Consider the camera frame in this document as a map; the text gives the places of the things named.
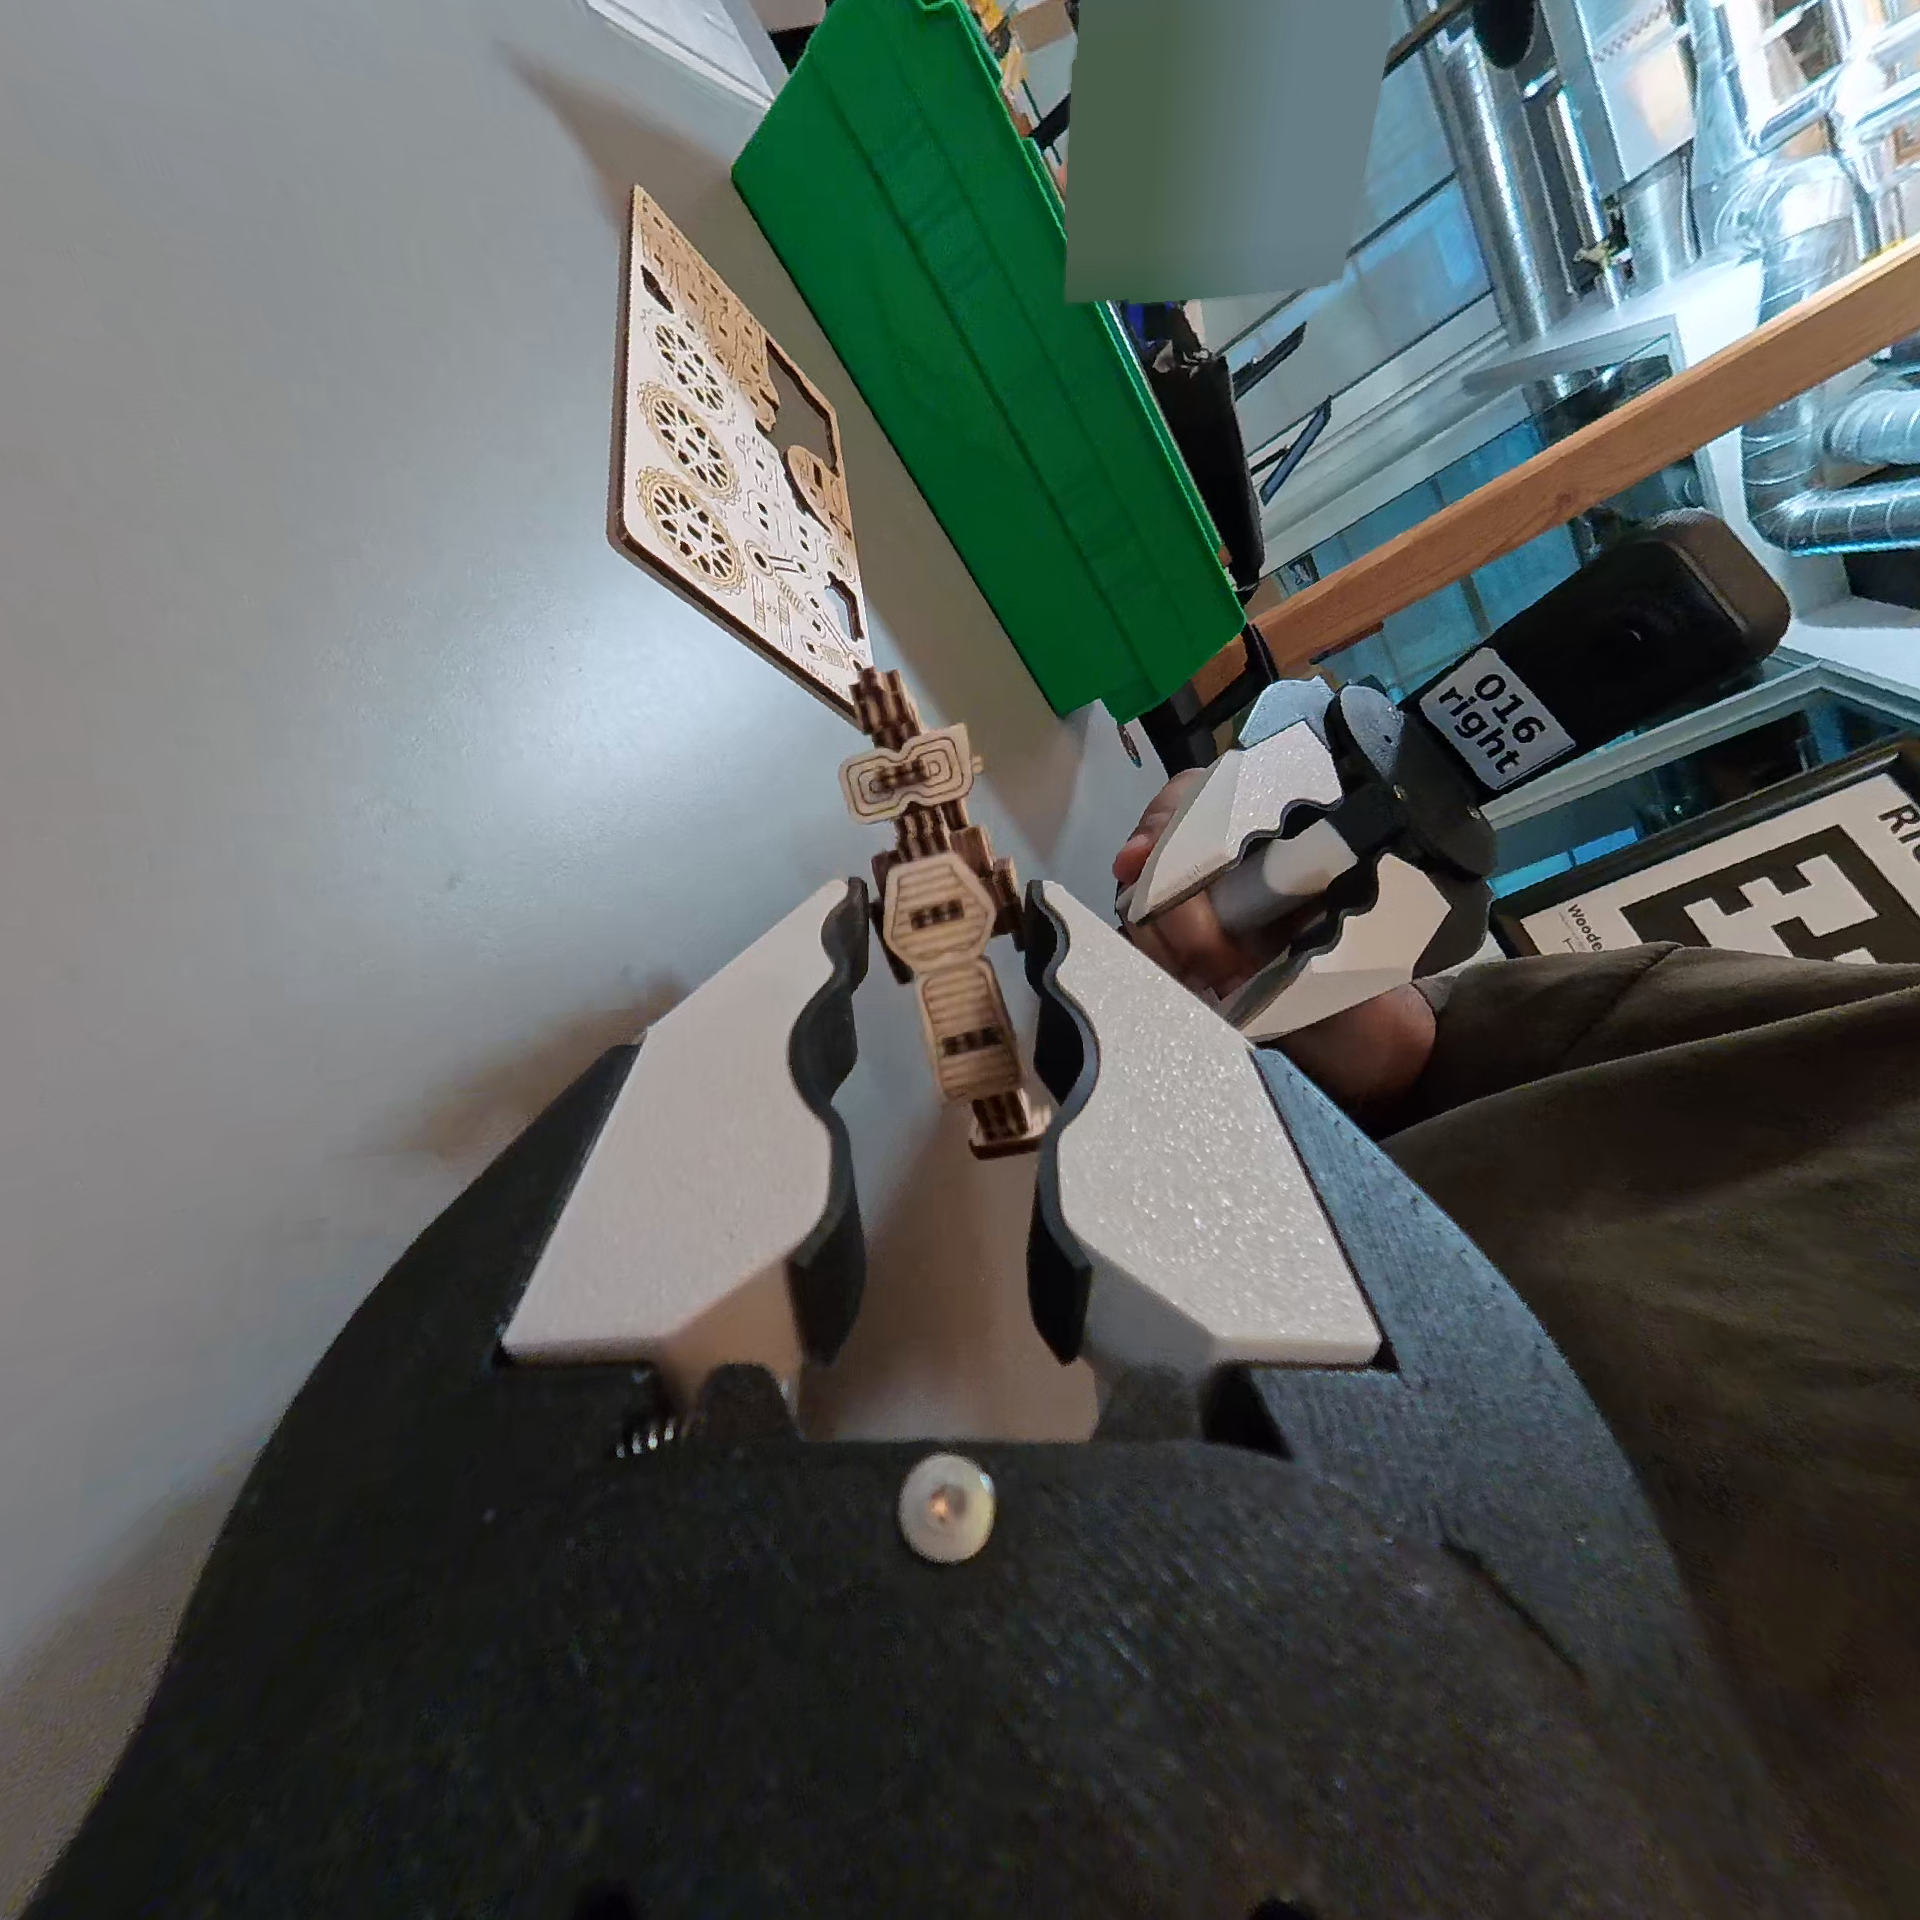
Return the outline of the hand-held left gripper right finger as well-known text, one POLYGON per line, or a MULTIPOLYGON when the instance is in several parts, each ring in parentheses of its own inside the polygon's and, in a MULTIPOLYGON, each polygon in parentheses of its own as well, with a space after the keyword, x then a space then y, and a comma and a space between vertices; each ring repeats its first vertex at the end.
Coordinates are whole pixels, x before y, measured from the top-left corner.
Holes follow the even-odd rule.
POLYGON ((1384 1336, 1257 1053, 1065 886, 1034 879, 1048 1123, 1035 1328, 1093 1369, 1363 1366, 1384 1336))

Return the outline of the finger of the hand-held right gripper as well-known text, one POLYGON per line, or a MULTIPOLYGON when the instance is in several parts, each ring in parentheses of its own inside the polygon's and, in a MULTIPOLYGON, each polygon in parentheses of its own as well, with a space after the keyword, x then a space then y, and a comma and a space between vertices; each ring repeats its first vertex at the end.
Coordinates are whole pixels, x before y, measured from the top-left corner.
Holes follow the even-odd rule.
POLYGON ((1358 871, 1358 851, 1331 822, 1347 791, 1328 739, 1336 689, 1277 681, 1248 711, 1238 743, 1221 753, 1120 888, 1123 922, 1164 919, 1210 901, 1222 922, 1281 922, 1358 871))
POLYGON ((1378 861, 1369 902, 1333 906, 1331 928, 1232 997, 1248 1042, 1277 1042, 1364 1000, 1474 958, 1491 928, 1492 888, 1411 861, 1378 861))

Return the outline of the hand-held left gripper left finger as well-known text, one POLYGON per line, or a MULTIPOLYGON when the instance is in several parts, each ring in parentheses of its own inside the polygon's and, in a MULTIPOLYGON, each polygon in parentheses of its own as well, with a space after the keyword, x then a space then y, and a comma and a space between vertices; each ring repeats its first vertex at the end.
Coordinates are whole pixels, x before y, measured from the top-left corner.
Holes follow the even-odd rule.
POLYGON ((867 1283, 848 1127, 862 879, 654 1022, 502 1335, 522 1361, 826 1365, 867 1283))

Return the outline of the layered wooden model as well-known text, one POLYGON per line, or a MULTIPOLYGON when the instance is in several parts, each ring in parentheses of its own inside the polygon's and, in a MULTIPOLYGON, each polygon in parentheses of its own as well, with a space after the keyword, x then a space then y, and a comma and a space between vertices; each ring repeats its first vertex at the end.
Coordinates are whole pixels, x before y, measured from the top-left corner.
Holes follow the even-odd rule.
POLYGON ((864 665, 850 699, 872 746, 840 767, 843 799, 854 822, 897 835, 872 863, 886 965, 914 987, 942 1099, 972 1110, 972 1153, 1030 1153, 1049 1109, 1025 1087, 1017 1029, 989 959, 994 939, 1021 943, 1025 935, 1016 863, 970 818, 981 755, 966 726, 926 726, 894 670, 864 665))

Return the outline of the wooden gear parts sheet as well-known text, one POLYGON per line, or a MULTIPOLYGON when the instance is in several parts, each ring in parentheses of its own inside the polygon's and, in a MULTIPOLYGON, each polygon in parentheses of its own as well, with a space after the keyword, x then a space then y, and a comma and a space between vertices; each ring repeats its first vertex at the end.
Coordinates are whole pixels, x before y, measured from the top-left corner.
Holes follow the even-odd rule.
POLYGON ((873 640, 837 413, 641 184, 620 382, 617 543, 853 719, 873 640))

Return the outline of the grey desk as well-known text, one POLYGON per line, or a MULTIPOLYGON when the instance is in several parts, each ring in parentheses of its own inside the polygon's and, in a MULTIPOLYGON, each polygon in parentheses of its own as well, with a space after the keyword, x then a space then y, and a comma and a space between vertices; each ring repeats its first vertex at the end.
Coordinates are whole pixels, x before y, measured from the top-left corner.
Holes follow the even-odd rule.
POLYGON ((848 729, 609 536, 644 184, 827 390, 876 650, 1096 895, 1059 717, 594 3, 4 3, 4 1737, 83 1743, 347 1311, 596 1048, 864 865, 848 729))

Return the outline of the person's right hand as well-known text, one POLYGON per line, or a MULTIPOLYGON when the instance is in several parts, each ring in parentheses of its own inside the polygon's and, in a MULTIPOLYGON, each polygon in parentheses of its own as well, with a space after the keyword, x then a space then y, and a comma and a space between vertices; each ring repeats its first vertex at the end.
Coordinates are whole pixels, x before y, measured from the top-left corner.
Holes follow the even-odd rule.
MULTIPOLYGON (((1137 886, 1164 831, 1206 776, 1206 769, 1180 771, 1147 802, 1110 863, 1120 893, 1137 886)), ((1229 997, 1257 970, 1257 954, 1227 937, 1203 895, 1172 904, 1157 920, 1129 922, 1124 935, 1204 998, 1229 997)), ((1421 987, 1406 982, 1326 1022, 1293 1029, 1281 1048, 1349 1115, 1378 1127, 1408 1099, 1433 1043, 1433 1002, 1421 987)))

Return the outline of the framed tag sign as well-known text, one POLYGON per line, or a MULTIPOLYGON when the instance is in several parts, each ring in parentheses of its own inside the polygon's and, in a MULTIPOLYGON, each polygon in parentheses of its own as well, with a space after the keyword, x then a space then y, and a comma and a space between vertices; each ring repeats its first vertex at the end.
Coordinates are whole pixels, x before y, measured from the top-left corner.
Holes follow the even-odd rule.
POLYGON ((1510 954, 1682 943, 1917 959, 1917 739, 1898 735, 1494 902, 1510 954))

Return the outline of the black monitor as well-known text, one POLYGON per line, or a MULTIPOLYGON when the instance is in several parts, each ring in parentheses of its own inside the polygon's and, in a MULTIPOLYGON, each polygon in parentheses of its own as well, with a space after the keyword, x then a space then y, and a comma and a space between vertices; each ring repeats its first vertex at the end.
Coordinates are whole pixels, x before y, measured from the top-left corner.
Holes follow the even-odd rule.
POLYGON ((1264 575, 1264 529, 1246 459, 1232 373, 1214 352, 1164 342, 1146 367, 1169 431, 1227 551, 1237 592, 1264 575))

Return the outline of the person's shirt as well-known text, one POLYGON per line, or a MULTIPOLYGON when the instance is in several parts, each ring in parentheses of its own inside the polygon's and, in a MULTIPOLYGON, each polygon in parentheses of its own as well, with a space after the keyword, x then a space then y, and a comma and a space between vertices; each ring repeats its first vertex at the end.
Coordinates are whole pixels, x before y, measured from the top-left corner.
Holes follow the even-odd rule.
POLYGON ((1848 1898, 1916 1914, 1916 965, 1654 943, 1426 997, 1384 1147, 1581 1376, 1848 1898))

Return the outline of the wooden beam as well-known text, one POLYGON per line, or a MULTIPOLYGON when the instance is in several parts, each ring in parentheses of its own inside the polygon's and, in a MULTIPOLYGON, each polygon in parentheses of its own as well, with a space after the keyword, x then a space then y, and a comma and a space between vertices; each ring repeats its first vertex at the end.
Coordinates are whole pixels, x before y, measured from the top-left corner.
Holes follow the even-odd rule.
POLYGON ((1478 487, 1256 618, 1273 665, 1306 672, 1556 523, 1862 363, 1917 323, 1917 239, 1750 329, 1621 411, 1478 487))

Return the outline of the green plastic bin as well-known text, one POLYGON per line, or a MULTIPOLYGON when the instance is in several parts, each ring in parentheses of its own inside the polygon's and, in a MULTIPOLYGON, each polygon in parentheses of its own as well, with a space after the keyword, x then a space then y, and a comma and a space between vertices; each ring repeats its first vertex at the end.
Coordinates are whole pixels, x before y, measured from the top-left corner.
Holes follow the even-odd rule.
POLYGON ((829 3, 732 177, 1057 713, 1242 632, 1221 536, 966 3, 829 3))

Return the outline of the silver duct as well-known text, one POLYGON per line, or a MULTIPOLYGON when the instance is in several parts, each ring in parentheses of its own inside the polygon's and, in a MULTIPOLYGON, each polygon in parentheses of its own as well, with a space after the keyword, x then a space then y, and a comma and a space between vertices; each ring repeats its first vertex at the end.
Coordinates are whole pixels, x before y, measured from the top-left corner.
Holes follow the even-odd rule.
POLYGON ((1808 390, 1742 427, 1745 511, 1786 553, 1889 553, 1917 543, 1917 387, 1869 379, 1808 390))
POLYGON ((1539 3, 1458 3, 1421 58, 1504 335, 1531 345, 1589 277, 1549 26, 1539 3))

